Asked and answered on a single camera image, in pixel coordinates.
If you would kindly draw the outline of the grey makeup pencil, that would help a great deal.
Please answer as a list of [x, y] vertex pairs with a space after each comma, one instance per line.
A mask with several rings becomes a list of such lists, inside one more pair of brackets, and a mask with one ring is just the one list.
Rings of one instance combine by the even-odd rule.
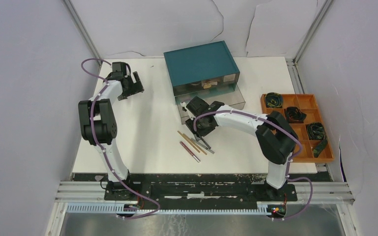
[[196, 139], [194, 139], [194, 138], [190, 138], [190, 139], [191, 139], [191, 141], [193, 141], [193, 142], [194, 142], [195, 144], [197, 144], [198, 146], [204, 148], [206, 151], [208, 151], [208, 152], [210, 152], [210, 153], [212, 153], [212, 154], [215, 153], [213, 150], [211, 150], [210, 148], [208, 148], [206, 145], [201, 144], [201, 143], [198, 142]]

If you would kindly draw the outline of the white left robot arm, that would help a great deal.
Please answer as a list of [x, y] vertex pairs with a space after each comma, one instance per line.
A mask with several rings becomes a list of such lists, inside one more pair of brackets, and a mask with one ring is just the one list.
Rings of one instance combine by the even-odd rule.
[[135, 194], [135, 186], [125, 180], [129, 170], [122, 161], [117, 143], [118, 126], [113, 104], [116, 101], [144, 92], [138, 72], [132, 72], [128, 63], [118, 61], [110, 63], [112, 71], [107, 77], [94, 75], [102, 79], [102, 88], [88, 100], [78, 104], [81, 136], [97, 150], [108, 172], [108, 180], [121, 182], [116, 193], [124, 200], [131, 199]]

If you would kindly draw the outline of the pink makeup pencil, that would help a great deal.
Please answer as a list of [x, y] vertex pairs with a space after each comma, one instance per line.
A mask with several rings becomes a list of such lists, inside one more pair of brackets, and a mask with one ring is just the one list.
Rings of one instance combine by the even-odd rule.
[[198, 138], [198, 140], [201, 141], [207, 147], [207, 149], [211, 149], [210, 145], [202, 137]]

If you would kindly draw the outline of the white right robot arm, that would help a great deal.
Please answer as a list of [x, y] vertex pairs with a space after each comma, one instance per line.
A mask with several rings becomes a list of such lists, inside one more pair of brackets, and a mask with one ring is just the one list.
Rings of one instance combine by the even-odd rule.
[[185, 125], [195, 136], [203, 140], [217, 127], [229, 127], [257, 138], [264, 157], [268, 160], [265, 196], [276, 201], [284, 195], [288, 172], [293, 157], [301, 148], [298, 135], [284, 116], [276, 111], [269, 114], [254, 114], [232, 108], [222, 102], [208, 104], [199, 97], [180, 103], [189, 118]]

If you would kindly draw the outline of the clear acrylic drawer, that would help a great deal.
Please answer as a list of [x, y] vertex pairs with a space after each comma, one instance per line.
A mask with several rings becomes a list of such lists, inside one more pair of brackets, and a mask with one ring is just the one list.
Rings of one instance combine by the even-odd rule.
[[214, 88], [223, 88], [230, 86], [235, 87], [239, 80], [240, 73], [234, 73], [202, 81], [190, 82], [183, 85], [173, 86], [174, 96], [180, 96], [198, 91], [204, 91]]
[[246, 103], [237, 85], [226, 85], [219, 88], [210, 88], [203, 91], [175, 96], [175, 102], [181, 117], [181, 124], [185, 124], [185, 121], [189, 119], [189, 114], [186, 111], [183, 111], [181, 102], [186, 102], [186, 104], [188, 104], [195, 96], [203, 99], [208, 104], [211, 104], [214, 101], [219, 101], [238, 110], [242, 110]]

